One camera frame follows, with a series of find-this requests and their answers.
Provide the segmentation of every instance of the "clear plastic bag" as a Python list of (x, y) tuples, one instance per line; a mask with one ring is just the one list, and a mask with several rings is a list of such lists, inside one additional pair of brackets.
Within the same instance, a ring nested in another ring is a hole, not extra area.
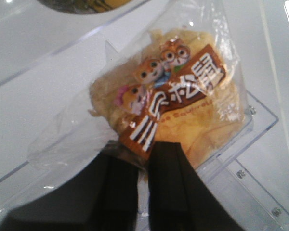
[(173, 0), (94, 78), (90, 95), (85, 89), (54, 119), (28, 158), (37, 167), (67, 165), (119, 139), (145, 162), (155, 141), (171, 141), (197, 168), (246, 124), (238, 66), (222, 2)]

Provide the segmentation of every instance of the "cartoon character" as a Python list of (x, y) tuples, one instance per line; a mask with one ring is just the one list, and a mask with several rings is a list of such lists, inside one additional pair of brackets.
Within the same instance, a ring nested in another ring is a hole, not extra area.
[(154, 82), (154, 88), (157, 88), (169, 80), (171, 72), (167, 62), (146, 58), (133, 74), (139, 83), (150, 84)]
[(140, 115), (146, 102), (146, 89), (144, 85), (136, 84), (132, 86), (122, 86), (118, 90), (114, 104), (124, 111)]
[(191, 51), (180, 38), (167, 41), (160, 49), (161, 60), (174, 68), (174, 72), (178, 72), (190, 60)]

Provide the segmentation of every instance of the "metal screw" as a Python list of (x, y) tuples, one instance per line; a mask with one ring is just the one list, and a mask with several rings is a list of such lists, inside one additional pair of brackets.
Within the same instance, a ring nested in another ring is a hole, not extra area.
[(249, 109), (252, 116), (257, 113), (257, 110), (253, 106), (249, 105)]
[(279, 217), (279, 215), (281, 214), (281, 209), (280, 208), (273, 208), (272, 209), (272, 214), (275, 216), (275, 217)]
[(245, 172), (243, 172), (242, 170), (238, 171), (238, 172), (236, 173), (236, 175), (237, 175), (237, 177), (239, 177), (240, 179), (243, 179), (243, 178), (246, 176)]

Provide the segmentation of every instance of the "plastic bag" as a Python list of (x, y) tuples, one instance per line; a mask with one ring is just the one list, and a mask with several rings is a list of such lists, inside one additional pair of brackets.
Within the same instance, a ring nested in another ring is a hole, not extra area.
[(97, 77), (90, 95), (80, 93), (30, 146), (35, 166), (93, 158), (119, 139), (144, 162), (154, 142), (180, 142), (197, 168), (247, 121), (239, 57), (218, 0), (171, 1)]

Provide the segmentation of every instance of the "black object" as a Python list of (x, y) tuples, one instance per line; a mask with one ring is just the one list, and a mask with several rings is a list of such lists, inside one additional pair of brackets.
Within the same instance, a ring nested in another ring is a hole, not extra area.
[(179, 143), (157, 142), (148, 170), (151, 231), (244, 231), (198, 177)]
[(119, 150), (107, 145), (63, 186), (9, 212), (0, 231), (132, 231), (138, 169), (105, 154)]

